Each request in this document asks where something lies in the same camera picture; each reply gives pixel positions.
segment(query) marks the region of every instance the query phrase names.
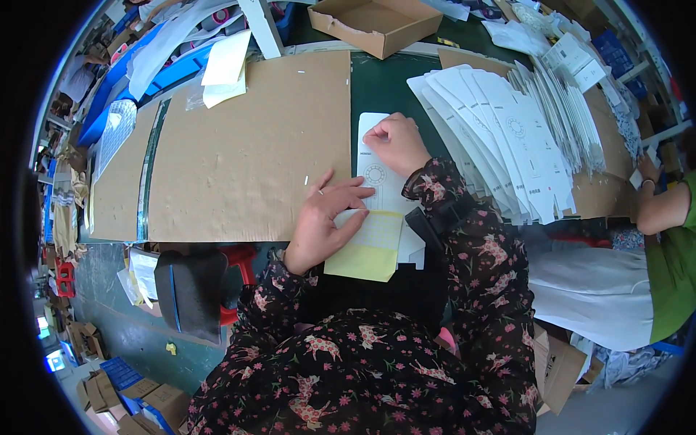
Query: hand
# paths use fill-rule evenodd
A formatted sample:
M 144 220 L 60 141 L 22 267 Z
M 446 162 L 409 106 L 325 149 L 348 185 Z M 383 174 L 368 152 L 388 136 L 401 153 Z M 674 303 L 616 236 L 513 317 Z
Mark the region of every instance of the hand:
M 148 15 L 148 17 L 145 18 L 145 22 L 146 22 L 146 23 L 151 22 L 152 19 L 155 18 L 155 17 L 157 16 L 157 14 L 159 14 L 159 12 L 160 12 L 161 10 L 162 10 L 162 8 L 159 7 L 159 6 L 155 7 L 155 9 L 152 9 L 152 12 L 150 12 L 150 14 Z
M 416 122 L 399 112 L 392 113 L 371 128 L 365 133 L 363 142 L 389 169 L 405 178 L 431 159 Z
M 363 183 L 363 177 L 326 187 L 331 177 L 333 169 L 325 172 L 309 189 L 283 259 L 291 274 L 304 275 L 335 254 L 360 230 L 369 213 L 361 199 L 374 195 L 374 189 L 358 187 Z M 343 227 L 336 228 L 334 218 L 349 208 L 362 210 L 351 216 Z
M 664 165 L 660 166 L 660 168 L 655 168 L 655 164 L 648 156 L 638 158 L 638 171 L 643 176 L 643 180 L 653 180 L 653 182 L 657 183 L 664 169 Z

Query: yellow sticker sheet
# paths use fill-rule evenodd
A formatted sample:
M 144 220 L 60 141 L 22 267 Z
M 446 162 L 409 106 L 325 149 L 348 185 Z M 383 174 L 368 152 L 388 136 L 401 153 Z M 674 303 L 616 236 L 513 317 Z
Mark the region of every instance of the yellow sticker sheet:
M 357 210 L 346 210 L 334 219 L 341 228 Z M 326 260 L 324 273 L 386 283 L 394 274 L 404 215 L 371 210 L 353 238 Z

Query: white skirt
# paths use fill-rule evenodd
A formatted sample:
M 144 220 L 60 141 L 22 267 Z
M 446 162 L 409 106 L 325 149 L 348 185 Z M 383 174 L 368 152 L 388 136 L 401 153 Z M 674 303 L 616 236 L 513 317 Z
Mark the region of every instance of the white skirt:
M 545 253 L 529 250 L 535 318 L 615 351 L 650 344 L 653 306 L 643 250 L 544 246 Z

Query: worker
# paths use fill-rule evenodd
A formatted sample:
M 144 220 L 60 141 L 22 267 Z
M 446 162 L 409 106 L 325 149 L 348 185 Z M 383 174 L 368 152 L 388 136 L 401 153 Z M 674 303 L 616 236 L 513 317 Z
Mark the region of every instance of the worker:
M 159 24 L 181 9 L 184 0 L 123 0 L 125 6 L 137 7 L 138 17 L 130 24 L 129 28 L 137 30 L 139 24 L 152 22 Z
M 440 322 L 444 303 L 422 323 L 416 298 L 406 313 L 390 304 L 378 310 L 348 305 L 294 331 L 306 297 L 322 285 L 316 266 L 356 234 L 368 216 L 361 199 L 374 194 L 359 187 L 363 177 L 328 185 L 329 170 L 309 189 L 287 249 L 270 261 L 259 285 L 243 290 L 226 355 L 190 403 L 193 435 L 319 428 L 353 434 L 534 433 L 533 295 L 524 246 L 506 232 L 490 204 L 469 196 L 452 161 L 430 157 L 413 119 L 394 113 L 363 140 L 408 178 L 402 194 L 419 200 L 428 215 L 453 202 L 462 213 L 440 237 L 461 361 L 425 327 Z M 336 228 L 333 219 L 349 208 L 358 211 Z M 362 281 L 354 282 L 359 291 Z
M 73 103 L 82 104 L 87 96 L 87 91 L 97 82 L 97 76 L 87 69 L 87 64 L 108 65 L 108 59 L 102 59 L 93 54 L 77 54 L 65 65 L 63 79 L 58 86 L 56 99 L 60 93 L 66 94 Z
M 680 140 L 686 176 L 655 194 L 662 168 L 639 160 L 638 230 L 645 248 L 584 248 L 533 254 L 530 289 L 536 318 L 615 351 L 677 332 L 696 309 L 696 137 Z

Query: green table surface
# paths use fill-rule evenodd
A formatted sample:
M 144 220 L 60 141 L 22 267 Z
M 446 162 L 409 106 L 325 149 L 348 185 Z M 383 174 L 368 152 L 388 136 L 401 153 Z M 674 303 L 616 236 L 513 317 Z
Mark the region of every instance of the green table surface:
M 423 39 L 423 42 L 437 43 L 437 37 L 446 38 L 459 44 L 460 48 L 513 63 L 515 60 L 531 68 L 529 57 L 525 54 L 493 45 L 491 37 L 480 22 L 470 16 L 467 22 L 453 22 L 446 17 L 436 34 Z M 286 45 L 300 45 L 309 42 L 335 40 L 333 36 L 312 29 L 309 16 L 304 8 L 295 13 L 293 30 Z M 356 174 L 358 149 L 358 119 L 364 112 L 393 113 L 402 112 L 412 117 L 418 125 L 425 146 L 434 157 L 449 157 L 440 135 L 430 122 L 425 110 L 406 84 L 406 79 L 423 75 L 430 70 L 441 69 L 440 60 L 433 56 L 416 56 L 396 53 L 380 61 L 365 52 L 351 54 L 353 71 L 351 74 L 351 169 Z M 79 228 L 79 243 L 112 243 L 112 240 L 91 239 L 84 225 Z

